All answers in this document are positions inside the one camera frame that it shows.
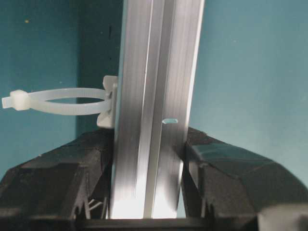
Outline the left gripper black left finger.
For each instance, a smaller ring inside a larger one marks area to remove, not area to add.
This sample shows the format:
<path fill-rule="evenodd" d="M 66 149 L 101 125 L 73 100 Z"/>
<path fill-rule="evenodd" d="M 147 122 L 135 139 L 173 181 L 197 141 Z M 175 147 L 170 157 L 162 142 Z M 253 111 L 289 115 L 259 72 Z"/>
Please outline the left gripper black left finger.
<path fill-rule="evenodd" d="M 0 182 L 0 218 L 90 218 L 89 199 L 113 145 L 114 131 L 99 129 L 9 169 Z"/>

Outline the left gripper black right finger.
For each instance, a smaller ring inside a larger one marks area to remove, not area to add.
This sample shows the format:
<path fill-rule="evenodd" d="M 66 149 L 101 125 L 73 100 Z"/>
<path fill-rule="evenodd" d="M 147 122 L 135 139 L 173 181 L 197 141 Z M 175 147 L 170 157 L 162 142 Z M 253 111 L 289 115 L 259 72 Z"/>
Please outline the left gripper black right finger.
<path fill-rule="evenodd" d="M 182 185 L 190 217 L 250 217 L 308 200 L 306 186 L 281 164 L 194 128 L 188 130 Z"/>

